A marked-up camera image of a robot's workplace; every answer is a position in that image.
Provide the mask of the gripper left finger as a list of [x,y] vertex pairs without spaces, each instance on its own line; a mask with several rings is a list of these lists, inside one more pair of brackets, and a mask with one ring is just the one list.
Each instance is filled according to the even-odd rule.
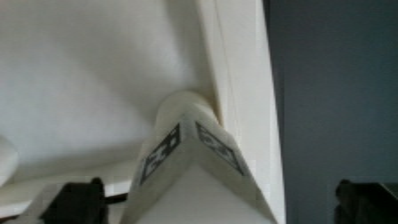
[[40,216],[45,224],[109,224],[106,185],[100,178],[70,182]]

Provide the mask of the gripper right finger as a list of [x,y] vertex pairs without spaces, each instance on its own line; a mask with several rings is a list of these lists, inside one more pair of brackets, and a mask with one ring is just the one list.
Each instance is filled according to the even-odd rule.
[[336,188],[335,224],[398,224],[398,183],[356,183]]

